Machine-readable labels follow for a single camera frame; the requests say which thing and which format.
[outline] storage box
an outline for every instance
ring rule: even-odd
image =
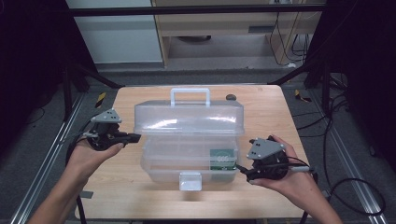
[[[205,101],[176,101],[176,92],[206,93]],[[134,107],[134,132],[147,136],[142,168],[156,182],[199,190],[202,182],[231,182],[244,133],[244,107],[210,101],[209,89],[172,89],[169,101]]]

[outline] white handle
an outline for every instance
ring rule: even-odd
[[[206,93],[206,107],[210,106],[210,90],[208,88],[173,88],[171,90],[171,106],[175,106],[176,92],[203,92]]]

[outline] green packet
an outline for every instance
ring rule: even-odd
[[[233,149],[210,149],[210,170],[230,171],[236,169]]]

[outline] gray floor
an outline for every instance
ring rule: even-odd
[[[117,83],[129,86],[266,83],[286,75],[292,69],[285,65],[276,64],[274,58],[271,57],[272,51],[263,36],[212,36],[210,41],[200,43],[186,43],[175,38],[172,43],[171,58],[166,68],[151,68],[147,70],[139,68],[132,72],[107,72],[103,73],[103,75]],[[308,103],[295,98],[295,89],[300,89],[302,96],[312,99],[315,99],[315,95],[319,92],[319,90],[305,91],[301,89],[300,81],[302,79],[304,79],[304,75],[295,78],[291,83],[283,87],[290,113],[295,116],[293,118],[296,127],[303,127],[320,118],[319,107],[314,102]],[[92,79],[89,79],[89,81],[92,86],[84,94],[82,107],[69,134],[75,133],[80,124],[85,122],[91,115],[110,108],[117,94],[117,90],[111,90]],[[98,95],[104,91],[106,92],[104,104],[99,109],[94,108]],[[332,96],[339,93],[339,91],[332,91]],[[387,199],[387,210],[385,212],[387,222],[396,223],[396,214],[393,212],[396,210],[396,198],[393,193],[396,188],[395,174],[390,170],[385,160],[380,157],[374,158],[370,156],[369,145],[365,141],[364,135],[361,133],[359,125],[352,114],[347,110],[347,107],[342,107],[337,112],[334,112],[333,129],[340,134],[347,152],[351,155],[353,162],[356,163],[362,177],[374,184]],[[59,86],[59,90],[53,96],[52,101],[32,114],[31,122],[26,124],[23,133],[21,133],[21,138],[13,145],[14,153],[7,159],[7,164],[0,171],[0,219],[4,220],[4,223],[8,223],[8,220],[13,216],[31,186],[35,174],[39,170],[42,161],[46,158],[53,139],[62,126],[63,115],[62,86]],[[325,125],[324,122],[320,122],[313,127],[300,130],[299,135],[310,136],[323,133]],[[319,186],[322,189],[328,189],[322,161],[323,137],[302,137],[301,139],[311,165],[318,170]],[[64,154],[65,148],[62,147],[51,165],[47,180],[37,195],[32,211],[35,211],[40,202],[45,199],[62,173]],[[331,137],[327,141],[326,156],[328,173],[332,183],[348,176],[347,167],[343,164],[342,156],[340,156]],[[350,184],[346,184],[337,190],[337,193],[343,199],[361,209],[361,198],[355,192],[356,189]],[[347,209],[335,198],[332,199],[332,205],[345,223],[372,223],[367,216],[359,215]],[[71,223],[77,221],[73,214],[70,214],[69,219],[73,221]],[[123,223],[128,223],[139,220],[122,221]],[[263,220],[250,221],[263,223]],[[286,220],[272,219],[268,220],[268,222],[285,223]],[[144,221],[144,223],[164,222]],[[220,223],[231,223],[231,220]],[[298,223],[298,220],[294,219],[292,223]]]

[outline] black metal pole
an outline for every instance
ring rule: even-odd
[[[253,12],[306,12],[339,8],[327,4],[276,4],[276,5],[224,5],[185,7],[113,7],[113,8],[71,8],[50,10],[47,13],[72,17],[91,16],[133,16],[169,14],[211,14],[211,13],[253,13]]]

